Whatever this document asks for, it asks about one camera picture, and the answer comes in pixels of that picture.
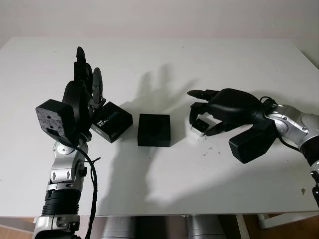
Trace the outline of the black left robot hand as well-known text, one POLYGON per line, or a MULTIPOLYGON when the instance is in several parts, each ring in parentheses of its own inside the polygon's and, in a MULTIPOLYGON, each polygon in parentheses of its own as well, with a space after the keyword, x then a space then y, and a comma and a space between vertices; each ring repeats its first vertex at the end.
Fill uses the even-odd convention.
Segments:
POLYGON ((62 102, 72 107, 79 135, 88 134, 93 118, 106 102, 101 71, 98 67, 91 68, 80 46, 74 62, 74 78, 67 84, 62 102))

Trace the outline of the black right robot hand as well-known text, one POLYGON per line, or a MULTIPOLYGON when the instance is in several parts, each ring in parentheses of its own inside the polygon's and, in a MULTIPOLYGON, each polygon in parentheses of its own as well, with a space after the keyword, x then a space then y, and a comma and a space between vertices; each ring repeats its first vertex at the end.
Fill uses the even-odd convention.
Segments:
POLYGON ((187 94, 204 100, 204 102, 195 102, 191 105, 190 124, 194 124, 198 116, 205 113, 220 121, 205 132, 206 136, 227 132, 245 124, 253 124, 263 105, 252 94, 231 88, 220 91, 190 90, 187 94))

